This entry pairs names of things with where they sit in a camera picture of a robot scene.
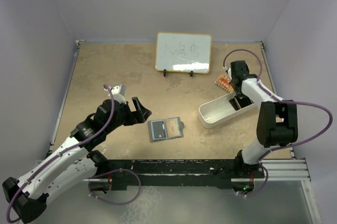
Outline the grey card holder wallet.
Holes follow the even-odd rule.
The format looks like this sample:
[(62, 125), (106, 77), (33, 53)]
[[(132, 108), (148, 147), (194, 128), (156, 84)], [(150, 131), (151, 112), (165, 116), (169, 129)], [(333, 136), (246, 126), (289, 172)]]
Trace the grey card holder wallet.
[(180, 117), (151, 120), (147, 122), (150, 142), (184, 137), (185, 125)]

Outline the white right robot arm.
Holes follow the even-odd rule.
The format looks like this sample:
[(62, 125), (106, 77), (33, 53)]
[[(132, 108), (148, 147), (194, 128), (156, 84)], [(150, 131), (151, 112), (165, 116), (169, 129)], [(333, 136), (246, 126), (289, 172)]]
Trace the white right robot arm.
[(297, 105), (269, 90), (256, 74), (251, 74), (243, 60), (231, 62), (228, 70), (236, 97), (247, 98), (259, 108), (256, 140), (243, 148), (234, 164), (239, 177), (247, 177), (265, 156), (277, 148), (283, 148), (298, 139)]

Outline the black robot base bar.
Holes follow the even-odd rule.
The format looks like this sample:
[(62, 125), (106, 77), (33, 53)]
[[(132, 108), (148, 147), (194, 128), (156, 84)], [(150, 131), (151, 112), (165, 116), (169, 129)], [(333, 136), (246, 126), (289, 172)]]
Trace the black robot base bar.
[(159, 187), (216, 187), (233, 188), (233, 179), (252, 181), (264, 178), (264, 171), (259, 165), (245, 165), (235, 159), (107, 159), (100, 151), (94, 150), (86, 155), (94, 161), (95, 175), (108, 178), (112, 173), (110, 190), (126, 190), (129, 186)]

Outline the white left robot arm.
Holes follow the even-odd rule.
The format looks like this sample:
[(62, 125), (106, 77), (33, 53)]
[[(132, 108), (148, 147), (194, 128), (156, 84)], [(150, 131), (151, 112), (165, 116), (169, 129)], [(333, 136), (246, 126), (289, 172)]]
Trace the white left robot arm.
[(131, 126), (147, 121), (151, 111), (139, 99), (132, 102), (107, 99), (95, 113), (79, 123), (66, 140), (38, 166), (19, 178), (9, 177), (3, 184), (9, 203), (22, 223), (37, 219), (58, 195), (89, 177), (102, 178), (108, 173), (108, 160), (95, 147), (119, 126)]

